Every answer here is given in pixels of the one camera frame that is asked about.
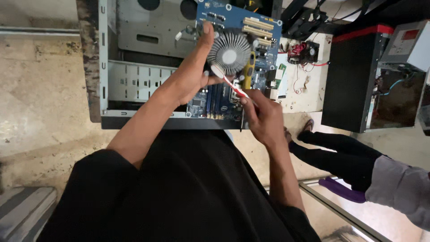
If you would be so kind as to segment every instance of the black clothing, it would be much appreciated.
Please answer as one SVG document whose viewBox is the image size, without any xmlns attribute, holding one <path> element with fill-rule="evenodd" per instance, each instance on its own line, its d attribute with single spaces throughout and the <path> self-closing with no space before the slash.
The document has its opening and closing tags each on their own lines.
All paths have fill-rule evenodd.
<svg viewBox="0 0 430 242">
<path fill-rule="evenodd" d="M 138 171 L 114 151 L 78 161 L 39 241 L 319 241 L 274 204 L 222 130 L 162 131 Z"/>
<path fill-rule="evenodd" d="M 305 130 L 297 139 L 337 151 L 307 149 L 291 142 L 290 152 L 303 162 L 343 178 L 352 190 L 365 192 L 370 187 L 375 160 L 382 155 L 379 151 L 343 134 Z"/>
</svg>

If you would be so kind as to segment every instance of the blue wire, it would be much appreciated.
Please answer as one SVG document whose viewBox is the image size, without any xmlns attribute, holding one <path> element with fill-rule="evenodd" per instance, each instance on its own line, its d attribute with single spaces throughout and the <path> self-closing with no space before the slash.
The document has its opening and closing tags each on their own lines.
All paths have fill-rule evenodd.
<svg viewBox="0 0 430 242">
<path fill-rule="evenodd" d="M 391 85 L 391 86 L 390 86 L 390 89 L 388 90 L 388 93 L 381 93 L 381 94 L 379 94 L 379 95 L 380 95 L 380 96 L 385 96 L 385 95 L 390 94 L 391 88 L 393 88 L 393 87 L 394 87 L 397 83 L 399 83 L 399 82 L 407 81 L 407 80 L 411 79 L 411 78 L 414 76 L 414 74 L 415 74 L 415 73 L 412 73 L 412 75 L 411 75 L 408 79 L 400 79 L 400 80 L 396 81 L 393 85 Z"/>
</svg>

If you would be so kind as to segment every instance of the hand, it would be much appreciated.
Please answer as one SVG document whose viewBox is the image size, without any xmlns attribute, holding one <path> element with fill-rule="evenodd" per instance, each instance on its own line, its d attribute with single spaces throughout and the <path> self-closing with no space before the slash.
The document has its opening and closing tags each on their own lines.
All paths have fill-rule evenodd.
<svg viewBox="0 0 430 242">
<path fill-rule="evenodd" d="M 244 90 L 258 105 L 258 114 L 252 101 L 246 97 L 240 99 L 249 121 L 249 129 L 254 137 L 266 148 L 286 143 L 284 137 L 284 119 L 282 106 L 266 98 L 259 90 Z"/>
<path fill-rule="evenodd" d="M 203 36 L 197 46 L 184 59 L 179 68 L 160 86 L 159 90 L 171 90 L 169 97 L 177 105 L 187 104 L 206 85 L 222 83 L 216 76 L 205 76 L 203 67 L 214 43 L 214 29 L 210 22 L 203 24 Z"/>
</svg>

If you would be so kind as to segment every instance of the purple cloth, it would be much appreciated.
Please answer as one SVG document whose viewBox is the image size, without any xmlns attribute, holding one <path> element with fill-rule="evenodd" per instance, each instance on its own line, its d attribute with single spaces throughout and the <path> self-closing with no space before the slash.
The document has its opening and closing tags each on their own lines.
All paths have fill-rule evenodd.
<svg viewBox="0 0 430 242">
<path fill-rule="evenodd" d="M 344 185 L 340 184 L 339 182 L 333 180 L 330 177 L 326 177 L 325 179 L 320 179 L 318 181 L 318 184 L 327 188 L 332 193 L 343 197 L 346 200 L 356 202 L 356 203 L 366 202 L 366 197 L 364 195 L 364 192 L 351 190 L 345 187 Z"/>
</svg>

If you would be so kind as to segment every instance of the foot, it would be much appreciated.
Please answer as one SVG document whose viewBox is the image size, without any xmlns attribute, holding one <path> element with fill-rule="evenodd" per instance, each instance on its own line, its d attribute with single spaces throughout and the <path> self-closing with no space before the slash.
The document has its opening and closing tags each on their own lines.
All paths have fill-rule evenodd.
<svg viewBox="0 0 430 242">
<path fill-rule="evenodd" d="M 284 136 L 287 139 L 288 144 L 290 144 L 293 141 L 293 138 L 291 136 L 290 131 L 286 127 L 284 127 Z"/>
<path fill-rule="evenodd" d="M 313 125 L 314 125 L 314 124 L 315 124 L 315 122 L 313 121 L 313 119 L 309 119 L 309 120 L 307 121 L 307 123 L 304 125 L 302 132 L 303 132 L 303 131 L 306 131 L 306 130 L 308 130 L 308 131 L 312 132 L 312 129 L 313 129 Z"/>
</svg>

